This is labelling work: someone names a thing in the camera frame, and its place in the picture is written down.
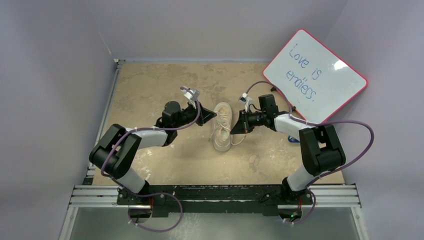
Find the white shoelace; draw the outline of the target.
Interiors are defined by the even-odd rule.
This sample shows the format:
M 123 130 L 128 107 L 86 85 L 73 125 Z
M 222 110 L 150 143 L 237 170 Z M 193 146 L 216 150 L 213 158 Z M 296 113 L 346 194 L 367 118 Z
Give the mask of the white shoelace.
M 227 139 L 229 139 L 229 144 L 228 144 L 229 146 L 237 146 L 241 144 L 246 139 L 247 135 L 245 134 L 239 142 L 237 143 L 233 142 L 233 136 L 230 134 L 230 131 L 231 131 L 230 118 L 232 115 L 231 114 L 229 116 L 225 114 L 222 115 L 218 111 L 215 111 L 215 113 L 217 114 L 217 116 L 213 118 L 213 121 L 214 121 L 213 129 L 212 129 L 212 133 L 210 134 L 208 138 L 208 142 L 210 142 L 211 139 L 216 136 L 217 129 L 221 128 L 222 130 L 227 131 L 227 135 L 228 135 Z

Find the beige sneaker shoe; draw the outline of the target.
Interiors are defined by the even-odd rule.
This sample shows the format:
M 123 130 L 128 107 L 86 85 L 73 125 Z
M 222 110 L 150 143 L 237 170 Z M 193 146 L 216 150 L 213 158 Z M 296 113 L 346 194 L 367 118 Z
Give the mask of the beige sneaker shoe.
M 220 102 L 213 111 L 216 113 L 211 134 L 213 146 L 219 152 L 226 152 L 231 147 L 232 109 L 227 102 Z

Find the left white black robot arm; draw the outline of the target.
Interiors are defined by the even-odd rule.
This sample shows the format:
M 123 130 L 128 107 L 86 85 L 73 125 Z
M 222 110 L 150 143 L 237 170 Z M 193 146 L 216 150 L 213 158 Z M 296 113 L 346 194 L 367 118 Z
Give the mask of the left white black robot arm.
M 203 126 L 216 117 L 216 113 L 202 105 L 181 108 L 176 101 L 165 104 L 161 117 L 151 127 L 125 128 L 119 124 L 109 127 L 89 154 L 89 161 L 102 172 L 130 191 L 129 197 L 138 205 L 149 199 L 149 183 L 133 168 L 132 162 L 138 150 L 150 147 L 166 147 L 178 135 L 178 130 L 191 124 Z

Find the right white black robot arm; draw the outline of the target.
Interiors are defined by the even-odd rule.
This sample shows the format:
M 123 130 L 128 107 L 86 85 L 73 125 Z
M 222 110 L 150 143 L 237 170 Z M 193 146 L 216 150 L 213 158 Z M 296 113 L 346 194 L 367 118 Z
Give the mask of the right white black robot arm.
M 245 108 L 231 129 L 232 135 L 247 134 L 255 127 L 266 127 L 287 134 L 300 142 L 301 166 L 282 180 L 280 196 L 288 204 L 300 198 L 320 174 L 334 171 L 346 163 L 346 155 L 333 125 L 308 125 L 287 111 L 280 111 L 272 94 L 259 96 L 259 109 L 250 110 L 251 98 L 243 93 Z

